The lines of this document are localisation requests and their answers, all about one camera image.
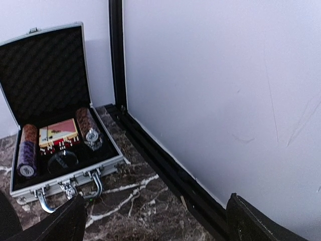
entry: black metal frame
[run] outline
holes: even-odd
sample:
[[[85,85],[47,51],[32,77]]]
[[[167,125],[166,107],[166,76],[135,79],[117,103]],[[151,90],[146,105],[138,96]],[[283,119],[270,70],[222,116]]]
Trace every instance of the black metal frame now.
[[[135,148],[158,173],[189,212],[215,237],[228,240],[225,209],[164,151],[127,112],[122,0],[109,0],[110,44],[115,105],[106,106],[116,123],[126,131]]]
[[[122,0],[109,0],[109,32],[115,103],[117,108],[126,111],[127,94],[124,67]]]

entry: aluminum case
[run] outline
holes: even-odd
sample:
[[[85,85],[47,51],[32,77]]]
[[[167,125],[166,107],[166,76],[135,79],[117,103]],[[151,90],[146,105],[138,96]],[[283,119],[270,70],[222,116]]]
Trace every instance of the aluminum case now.
[[[65,192],[65,194],[67,195],[67,198],[70,199],[72,196],[74,196],[75,194],[78,193],[78,191],[75,187],[81,186],[81,185],[91,182],[91,181],[95,181],[95,183],[97,185],[97,189],[98,189],[97,193],[91,194],[91,195],[88,195],[85,197],[87,197],[87,199],[97,198],[102,192],[102,190],[100,190],[100,189],[102,189],[102,186],[101,186],[102,184],[101,184],[100,180],[97,180],[97,179],[99,179],[100,176],[105,176],[105,175],[111,174],[113,172],[116,172],[117,166],[119,164],[123,164],[125,162],[123,154],[121,153],[119,147],[117,146],[117,144],[113,140],[111,134],[108,132],[108,130],[105,127],[104,123],[102,122],[100,116],[98,115],[97,111],[95,110],[95,108],[93,108],[93,105],[92,105],[91,94],[90,94],[90,85],[89,85],[89,81],[88,81],[87,64],[86,64],[86,51],[85,51],[85,44],[84,44],[85,43],[84,42],[84,28],[83,28],[83,24],[81,22],[76,22],[73,24],[64,25],[64,26],[55,27],[55,28],[48,28],[48,29],[44,29],[44,30],[31,29],[30,32],[27,33],[26,35],[23,35],[21,37],[11,39],[9,41],[1,43],[0,47],[2,45],[7,44],[7,43],[21,40],[21,39],[24,39],[24,38],[27,38],[30,36],[41,35],[43,33],[48,33],[48,32],[52,32],[55,30],[61,30],[61,29],[72,28],[72,27],[81,27],[81,29],[82,29],[85,72],[86,72],[87,85],[88,85],[88,91],[89,91],[88,94],[89,94],[89,99],[90,99],[89,107],[92,109],[92,113],[94,113],[94,115],[99,120],[101,126],[103,127],[103,130],[101,130],[101,131],[105,133],[105,135],[110,139],[112,145],[116,149],[117,155],[110,158],[110,159],[103,160],[99,163],[93,164],[93,165],[83,168],[81,170],[77,170],[77,171],[68,173],[68,174],[60,176],[58,178],[54,178],[54,179],[51,179],[51,180],[48,180],[45,182],[38,183],[36,185],[32,185],[32,186],[29,186],[26,188],[19,189],[19,190],[13,190],[13,185],[14,185],[13,179],[14,179],[14,172],[15,172],[15,170],[14,170],[15,156],[17,155],[16,152],[17,152],[17,149],[19,146],[19,135],[17,135],[16,147],[15,147],[15,153],[13,156],[13,164],[12,164],[12,171],[11,171],[10,195],[13,198],[15,198],[20,205],[24,205],[28,202],[39,200],[42,208],[47,212],[53,212],[55,210],[55,208],[50,208],[47,206],[45,196],[51,196],[51,195],[55,195],[57,193]],[[11,114],[12,114],[12,116],[18,126],[19,133],[20,133],[22,131],[21,123],[19,123],[16,116],[14,115],[14,112],[13,112],[12,107],[10,106],[10,104],[7,100],[6,93],[3,90],[2,85],[1,85],[1,90],[2,90],[2,93],[4,95],[6,102],[8,104],[8,107],[11,111]]]

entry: scratch on wall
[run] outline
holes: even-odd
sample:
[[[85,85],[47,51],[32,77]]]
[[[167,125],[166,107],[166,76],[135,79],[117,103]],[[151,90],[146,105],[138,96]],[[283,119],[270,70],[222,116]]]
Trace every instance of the scratch on wall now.
[[[238,142],[240,142],[240,143],[243,143],[243,144],[248,144],[248,143],[250,143],[250,142],[252,142],[252,141],[255,140],[255,138],[242,139],[242,138],[239,138],[238,136],[236,136],[236,135],[234,135],[234,134],[232,134],[232,136],[234,137],[234,139],[235,139],[236,141],[238,141]]]
[[[289,137],[286,147],[288,147],[293,141],[300,135],[302,130],[306,127],[306,124],[315,114],[316,110],[321,104],[321,91],[313,96],[305,105],[304,110],[299,118],[298,122],[292,130],[292,134]]]
[[[269,75],[269,72],[268,72],[268,69],[267,69],[267,64],[266,64],[265,42],[264,42],[264,66],[265,66],[267,82],[268,82],[268,85],[269,85],[270,99],[271,99],[271,105],[272,105],[272,111],[273,111],[275,131],[276,131],[276,139],[277,139],[277,142],[279,142],[279,134],[278,134],[278,131],[277,131],[277,124],[276,124],[275,110],[274,110],[274,103],[273,103],[273,96],[272,96],[272,90],[271,90],[271,84],[270,84],[270,75]]]

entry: brown marble surface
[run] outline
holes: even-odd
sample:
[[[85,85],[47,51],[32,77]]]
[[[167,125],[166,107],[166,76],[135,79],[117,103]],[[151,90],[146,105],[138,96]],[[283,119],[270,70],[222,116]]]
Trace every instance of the brown marble surface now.
[[[102,178],[102,196],[87,204],[84,240],[215,240],[169,191],[105,108],[97,111],[130,164]],[[9,196],[15,140],[16,136],[0,140],[0,189],[10,199],[26,229],[48,214],[38,202],[21,206]],[[93,184],[82,186],[83,192],[93,190]],[[58,194],[47,201],[57,206],[66,198]]]

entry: open briefcase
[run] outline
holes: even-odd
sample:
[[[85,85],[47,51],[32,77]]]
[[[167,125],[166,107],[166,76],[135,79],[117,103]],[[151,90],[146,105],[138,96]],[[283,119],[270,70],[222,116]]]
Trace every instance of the open briefcase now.
[[[45,196],[77,195],[124,162],[116,143],[92,106],[86,69],[83,24],[31,29],[0,44],[0,84],[18,125],[10,195],[19,204]]]

